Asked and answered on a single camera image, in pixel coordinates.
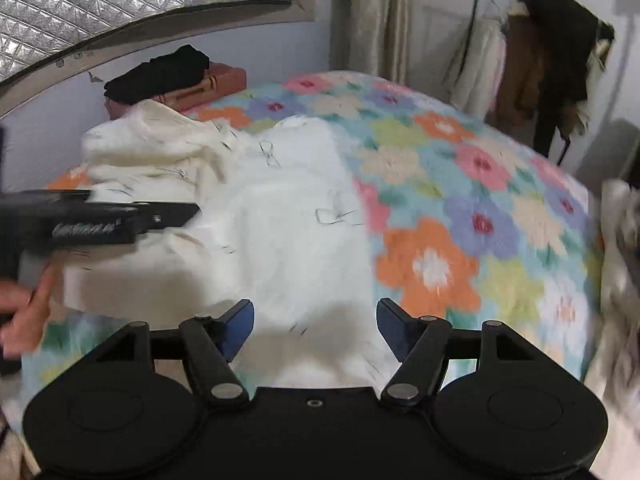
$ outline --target floral bedspread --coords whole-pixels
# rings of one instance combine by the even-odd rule
[[[503,320],[582,376],[602,250],[581,184],[453,108],[359,73],[261,86],[189,113],[252,133],[295,114],[345,133],[344,160],[367,211],[376,298],[457,328]],[[84,182],[80,171],[58,186]],[[121,323],[80,313],[50,323],[41,350],[24,360],[22,402]],[[471,366],[455,363],[449,378]]]

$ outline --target metal screw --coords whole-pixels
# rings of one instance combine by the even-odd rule
[[[420,393],[418,388],[407,383],[393,384],[386,389],[386,392],[398,400],[411,400]]]
[[[223,400],[237,399],[242,395],[242,392],[244,392],[242,386],[233,383],[218,384],[211,389],[211,395]]]

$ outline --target window frame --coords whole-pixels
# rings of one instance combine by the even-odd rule
[[[312,22],[316,0],[252,0],[175,9],[133,22],[34,64],[0,82],[0,118],[47,88],[95,66],[157,44],[217,30]]]

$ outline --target hand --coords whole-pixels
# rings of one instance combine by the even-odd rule
[[[0,345],[4,357],[15,359],[34,351],[40,344],[49,319],[49,298],[56,283],[57,269],[49,265],[38,288],[33,293],[15,282],[0,281],[0,312],[14,314],[14,318],[0,328]]]

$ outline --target black clothing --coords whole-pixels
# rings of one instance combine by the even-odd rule
[[[521,1],[549,54],[533,143],[538,153],[548,156],[563,107],[588,98],[588,60],[596,42],[613,41],[614,30],[574,0]]]
[[[104,85],[104,96],[126,105],[197,85],[209,68],[209,57],[191,45],[155,57]]]

